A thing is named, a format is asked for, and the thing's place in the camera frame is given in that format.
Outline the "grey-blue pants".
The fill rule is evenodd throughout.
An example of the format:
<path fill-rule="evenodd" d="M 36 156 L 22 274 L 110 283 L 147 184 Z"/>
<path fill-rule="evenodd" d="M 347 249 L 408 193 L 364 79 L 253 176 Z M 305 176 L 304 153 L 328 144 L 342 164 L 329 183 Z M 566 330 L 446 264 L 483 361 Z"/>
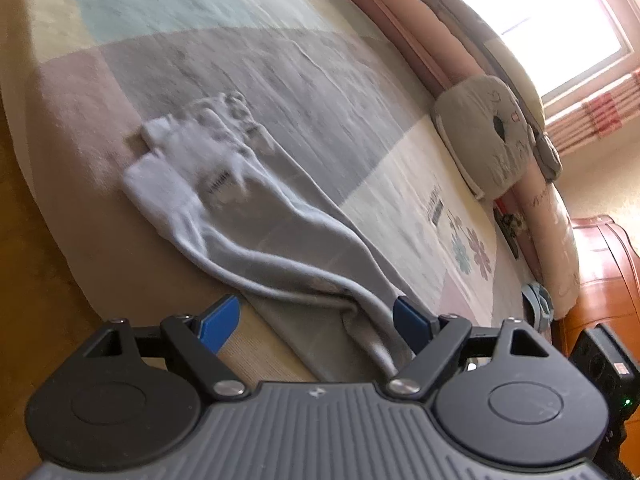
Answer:
<path fill-rule="evenodd" d="M 405 282 L 228 92 L 146 122 L 124 189 L 157 232 L 246 297 L 314 376 L 393 377 L 411 361 Z"/>

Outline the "blue baseball cap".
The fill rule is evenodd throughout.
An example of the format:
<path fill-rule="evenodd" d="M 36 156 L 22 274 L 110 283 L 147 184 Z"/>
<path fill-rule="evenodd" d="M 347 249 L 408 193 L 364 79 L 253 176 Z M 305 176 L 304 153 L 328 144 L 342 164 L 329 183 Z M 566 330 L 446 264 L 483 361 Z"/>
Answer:
<path fill-rule="evenodd" d="M 526 320 L 538 332 L 544 333 L 554 318 L 554 305 L 548 290 L 538 282 L 525 284 L 522 289 Z"/>

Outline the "wooden headboard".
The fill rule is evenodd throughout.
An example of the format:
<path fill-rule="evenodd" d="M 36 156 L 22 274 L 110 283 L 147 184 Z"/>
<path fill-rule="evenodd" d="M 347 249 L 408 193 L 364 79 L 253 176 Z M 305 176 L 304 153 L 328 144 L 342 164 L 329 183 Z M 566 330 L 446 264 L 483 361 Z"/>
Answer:
<path fill-rule="evenodd" d="M 576 304 L 552 324 L 555 348 L 570 356 L 579 334 L 599 323 L 639 357 L 639 254 L 627 232 L 606 214 L 572 221 L 579 259 Z M 620 459 L 639 477 L 639 407 L 626 421 Z"/>

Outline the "black phone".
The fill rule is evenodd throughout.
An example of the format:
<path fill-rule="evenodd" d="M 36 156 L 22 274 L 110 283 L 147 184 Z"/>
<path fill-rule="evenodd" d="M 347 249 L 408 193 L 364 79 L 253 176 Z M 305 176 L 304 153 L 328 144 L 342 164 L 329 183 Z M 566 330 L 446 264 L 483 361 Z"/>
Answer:
<path fill-rule="evenodd" d="M 504 214 L 498 207 L 494 208 L 494 218 L 506 244 L 515 259 L 520 255 L 518 249 L 518 234 L 522 229 L 522 218 L 519 214 Z"/>

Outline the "folded grey-green cloth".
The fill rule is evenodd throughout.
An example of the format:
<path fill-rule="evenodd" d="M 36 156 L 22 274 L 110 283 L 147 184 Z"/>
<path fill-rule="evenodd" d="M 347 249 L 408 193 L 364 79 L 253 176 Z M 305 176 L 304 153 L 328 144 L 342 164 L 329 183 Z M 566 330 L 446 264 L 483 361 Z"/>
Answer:
<path fill-rule="evenodd" d="M 562 174 L 563 166 L 558 150 L 547 133 L 536 133 L 533 153 L 538 167 L 547 182 L 554 182 Z"/>

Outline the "right pink curtain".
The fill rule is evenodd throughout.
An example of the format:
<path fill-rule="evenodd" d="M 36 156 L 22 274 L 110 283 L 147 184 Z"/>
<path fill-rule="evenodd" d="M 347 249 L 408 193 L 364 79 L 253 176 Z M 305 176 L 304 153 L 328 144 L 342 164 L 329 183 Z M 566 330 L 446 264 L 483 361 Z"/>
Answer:
<path fill-rule="evenodd" d="M 555 116 L 547 133 L 564 156 L 610 136 L 638 117 L 639 71 L 635 70 Z"/>

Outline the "grey cat face cushion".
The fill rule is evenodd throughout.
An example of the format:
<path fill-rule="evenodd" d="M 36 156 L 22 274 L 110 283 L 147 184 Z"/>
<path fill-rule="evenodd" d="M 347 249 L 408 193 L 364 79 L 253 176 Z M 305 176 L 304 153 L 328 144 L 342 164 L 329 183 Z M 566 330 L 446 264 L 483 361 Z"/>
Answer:
<path fill-rule="evenodd" d="M 442 92 L 432 119 L 477 200 L 503 196 L 533 158 L 532 128 L 497 77 L 472 76 Z"/>

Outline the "grey patterned pillow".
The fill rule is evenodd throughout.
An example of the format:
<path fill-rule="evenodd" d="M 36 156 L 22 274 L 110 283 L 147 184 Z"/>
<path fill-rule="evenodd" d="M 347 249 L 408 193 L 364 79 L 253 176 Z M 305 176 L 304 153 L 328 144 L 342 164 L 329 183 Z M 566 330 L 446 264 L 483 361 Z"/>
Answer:
<path fill-rule="evenodd" d="M 527 121 L 546 131 L 541 98 L 511 50 L 498 34 L 462 0 L 421 0 L 447 26 L 487 75 L 500 78 L 514 93 Z"/>

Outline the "patchwork bed sheet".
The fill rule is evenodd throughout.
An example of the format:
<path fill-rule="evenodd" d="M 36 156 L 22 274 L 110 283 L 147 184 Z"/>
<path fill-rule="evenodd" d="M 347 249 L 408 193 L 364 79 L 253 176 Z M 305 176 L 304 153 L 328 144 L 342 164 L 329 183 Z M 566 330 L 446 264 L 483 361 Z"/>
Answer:
<path fill-rule="evenodd" d="M 122 183 L 148 151 L 146 122 L 228 92 L 378 248 L 415 306 L 481 326 L 524 318 L 527 264 L 439 139 L 431 92 L 352 0 L 1 0 L 15 155 L 99 316 L 153 325 L 236 292 L 224 362 L 250 384 L 320 379 L 239 289 L 163 238 Z"/>

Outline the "window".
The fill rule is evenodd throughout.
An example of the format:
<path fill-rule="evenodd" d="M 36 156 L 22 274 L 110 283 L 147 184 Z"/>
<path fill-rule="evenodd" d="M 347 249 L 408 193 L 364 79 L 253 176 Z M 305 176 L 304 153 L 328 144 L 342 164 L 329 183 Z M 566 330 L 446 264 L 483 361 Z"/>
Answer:
<path fill-rule="evenodd" d="M 639 67 L 639 0 L 462 0 L 532 78 L 548 115 Z"/>

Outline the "pink folded quilt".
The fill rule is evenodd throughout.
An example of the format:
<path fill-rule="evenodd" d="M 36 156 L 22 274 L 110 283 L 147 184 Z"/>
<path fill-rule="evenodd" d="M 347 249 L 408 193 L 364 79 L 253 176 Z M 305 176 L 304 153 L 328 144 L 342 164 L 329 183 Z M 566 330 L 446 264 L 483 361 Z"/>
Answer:
<path fill-rule="evenodd" d="M 557 320 L 579 296 L 572 224 L 554 182 L 562 164 L 521 64 L 463 0 L 352 0 L 392 40 L 435 99 L 440 137 L 472 193 L 548 290 Z"/>

